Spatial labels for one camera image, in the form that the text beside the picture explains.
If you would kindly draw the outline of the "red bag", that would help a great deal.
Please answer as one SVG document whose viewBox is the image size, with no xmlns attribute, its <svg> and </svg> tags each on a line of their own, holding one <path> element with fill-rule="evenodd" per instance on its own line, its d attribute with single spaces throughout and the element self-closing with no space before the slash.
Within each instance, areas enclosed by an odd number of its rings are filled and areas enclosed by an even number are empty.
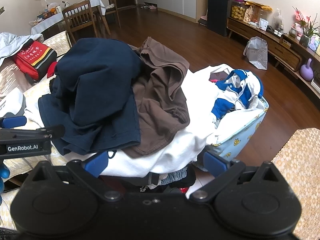
<svg viewBox="0 0 320 240">
<path fill-rule="evenodd" d="M 12 59 L 25 75 L 40 81 L 47 74 L 54 74 L 57 52 L 43 43 L 29 39 Z"/>
</svg>

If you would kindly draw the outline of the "black tall cabinet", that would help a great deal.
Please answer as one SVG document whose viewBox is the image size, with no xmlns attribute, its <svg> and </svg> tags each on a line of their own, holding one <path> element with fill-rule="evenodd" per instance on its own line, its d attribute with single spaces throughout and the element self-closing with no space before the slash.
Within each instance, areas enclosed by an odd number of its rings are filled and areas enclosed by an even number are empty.
<svg viewBox="0 0 320 240">
<path fill-rule="evenodd" d="M 233 0 L 208 0 L 207 28 L 227 36 L 227 18 L 231 15 Z"/>
</svg>

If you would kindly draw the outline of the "wooden dining chair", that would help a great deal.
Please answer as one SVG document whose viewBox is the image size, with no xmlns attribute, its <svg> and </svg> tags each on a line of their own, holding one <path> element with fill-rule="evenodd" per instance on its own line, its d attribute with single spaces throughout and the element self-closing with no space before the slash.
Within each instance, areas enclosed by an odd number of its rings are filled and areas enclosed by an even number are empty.
<svg viewBox="0 0 320 240">
<path fill-rule="evenodd" d="M 92 27 L 95 37 L 110 35 L 110 29 L 101 5 L 91 6 L 90 0 L 75 3 L 63 9 L 62 15 L 72 44 L 77 39 L 75 34 L 81 29 Z"/>
</svg>

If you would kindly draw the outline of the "white shopping bag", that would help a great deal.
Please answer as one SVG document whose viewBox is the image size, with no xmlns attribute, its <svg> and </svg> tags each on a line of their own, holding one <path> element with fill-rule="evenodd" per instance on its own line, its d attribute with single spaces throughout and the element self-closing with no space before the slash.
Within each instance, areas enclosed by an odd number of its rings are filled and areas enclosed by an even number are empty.
<svg viewBox="0 0 320 240">
<path fill-rule="evenodd" d="M 268 66 L 268 47 L 267 42 L 256 36 L 250 38 L 243 51 L 244 57 L 247 57 L 249 63 L 259 70 L 267 70 Z"/>
</svg>

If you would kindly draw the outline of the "wooden tv cabinet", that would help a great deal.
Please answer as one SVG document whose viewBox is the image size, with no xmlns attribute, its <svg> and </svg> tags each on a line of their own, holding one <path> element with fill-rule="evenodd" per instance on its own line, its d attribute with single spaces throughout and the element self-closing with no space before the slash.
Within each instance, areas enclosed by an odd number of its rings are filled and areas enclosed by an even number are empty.
<svg viewBox="0 0 320 240">
<path fill-rule="evenodd" d="M 302 80 L 317 96 L 319 91 L 312 87 L 310 81 L 306 81 L 300 75 L 300 67 L 307 63 L 308 59 L 312 59 L 312 63 L 316 67 L 319 66 L 319 55 L 311 50 L 305 48 L 299 41 L 292 38 L 290 35 L 284 34 L 281 37 L 260 30 L 250 26 L 243 21 L 228 18 L 227 29 L 230 34 L 236 33 L 246 39 L 253 37 L 260 37 L 267 42 L 268 52 L 277 60 L 276 65 L 283 65 L 286 70 L 295 78 Z"/>
</svg>

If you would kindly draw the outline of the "brown shirt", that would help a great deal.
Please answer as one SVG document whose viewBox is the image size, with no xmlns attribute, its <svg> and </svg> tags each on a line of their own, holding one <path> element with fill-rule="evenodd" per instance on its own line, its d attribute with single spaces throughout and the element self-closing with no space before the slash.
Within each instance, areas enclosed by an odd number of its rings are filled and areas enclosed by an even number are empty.
<svg viewBox="0 0 320 240">
<path fill-rule="evenodd" d="M 134 51 L 143 62 L 133 85 L 140 144 L 123 151 L 138 158 L 165 148 L 178 131 L 190 124 L 187 100 L 181 88 L 190 64 L 151 37 Z"/>
</svg>

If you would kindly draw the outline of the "blue white polo shirt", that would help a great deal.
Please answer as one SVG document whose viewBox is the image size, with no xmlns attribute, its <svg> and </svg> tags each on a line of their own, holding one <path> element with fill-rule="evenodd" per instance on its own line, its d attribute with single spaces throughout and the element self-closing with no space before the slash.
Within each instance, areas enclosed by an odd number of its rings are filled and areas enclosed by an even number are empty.
<svg viewBox="0 0 320 240">
<path fill-rule="evenodd" d="M 231 71 L 215 85 L 218 91 L 212 108 L 214 122 L 234 110 L 255 108 L 264 93 L 261 80 L 251 71 L 242 69 Z"/>
</svg>

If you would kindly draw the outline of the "purple kettlebell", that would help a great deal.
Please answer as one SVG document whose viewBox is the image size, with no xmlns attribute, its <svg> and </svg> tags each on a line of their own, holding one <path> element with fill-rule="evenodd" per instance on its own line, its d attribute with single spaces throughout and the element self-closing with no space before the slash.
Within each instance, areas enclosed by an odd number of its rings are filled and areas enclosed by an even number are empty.
<svg viewBox="0 0 320 240">
<path fill-rule="evenodd" d="M 311 68 L 312 59 L 309 58 L 306 64 L 303 64 L 300 68 L 300 75 L 305 81 L 311 81 L 313 79 L 313 70 Z"/>
</svg>

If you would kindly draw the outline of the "floral lace table cover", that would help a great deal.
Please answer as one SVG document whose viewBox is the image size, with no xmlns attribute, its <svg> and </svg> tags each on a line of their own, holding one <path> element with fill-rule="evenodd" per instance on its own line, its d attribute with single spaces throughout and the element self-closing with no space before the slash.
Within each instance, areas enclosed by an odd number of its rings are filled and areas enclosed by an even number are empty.
<svg viewBox="0 0 320 240">
<path fill-rule="evenodd" d="M 319 129 L 299 129 L 272 160 L 302 206 L 294 230 L 300 239 L 319 239 L 319 140 Z"/>
</svg>

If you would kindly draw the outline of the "navy blue t-shirt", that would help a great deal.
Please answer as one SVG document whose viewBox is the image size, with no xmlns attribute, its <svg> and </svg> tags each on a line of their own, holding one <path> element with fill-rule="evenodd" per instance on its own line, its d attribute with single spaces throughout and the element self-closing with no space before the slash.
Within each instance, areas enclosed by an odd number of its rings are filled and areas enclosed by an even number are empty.
<svg viewBox="0 0 320 240">
<path fill-rule="evenodd" d="M 142 61 L 122 41 L 82 38 L 55 67 L 50 93 L 38 100 L 44 126 L 63 125 L 59 153 L 86 155 L 141 141 L 132 85 Z"/>
</svg>

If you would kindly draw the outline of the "snack jar with pink lid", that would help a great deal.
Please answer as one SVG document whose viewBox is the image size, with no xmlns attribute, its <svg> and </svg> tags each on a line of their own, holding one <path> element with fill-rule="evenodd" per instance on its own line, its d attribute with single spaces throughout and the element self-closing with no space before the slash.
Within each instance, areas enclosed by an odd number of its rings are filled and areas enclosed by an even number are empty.
<svg viewBox="0 0 320 240">
<path fill-rule="evenodd" d="M 233 0 L 231 6 L 231 18 L 243 21 L 247 5 L 244 0 Z"/>
</svg>

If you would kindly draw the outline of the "white garment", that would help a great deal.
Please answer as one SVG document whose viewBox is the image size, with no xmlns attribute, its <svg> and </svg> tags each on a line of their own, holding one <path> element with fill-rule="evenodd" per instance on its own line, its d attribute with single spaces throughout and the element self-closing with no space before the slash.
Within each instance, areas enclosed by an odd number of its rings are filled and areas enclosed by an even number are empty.
<svg viewBox="0 0 320 240">
<path fill-rule="evenodd" d="M 101 174 L 144 177 L 149 172 L 175 172 L 195 161 L 206 146 L 207 138 L 217 129 L 210 116 L 204 113 L 211 110 L 213 97 L 217 94 L 217 88 L 209 81 L 209 76 L 212 73 L 230 71 L 231 67 L 221 64 L 208 66 L 195 73 L 187 72 L 182 82 L 182 90 L 187 100 L 190 124 L 178 131 L 168 146 L 151 155 L 133 158 L 118 145 L 115 157 Z M 112 129 L 110 139 L 121 139 L 124 142 L 140 139 L 137 115 L 133 108 L 135 97 L 131 90 L 134 78 L 138 75 L 139 68 L 113 67 L 96 70 L 84 84 L 85 91 L 82 95 L 89 102 L 89 106 L 84 108 L 84 117 L 88 119 L 110 108 L 106 124 L 97 125 L 98 128 Z"/>
</svg>

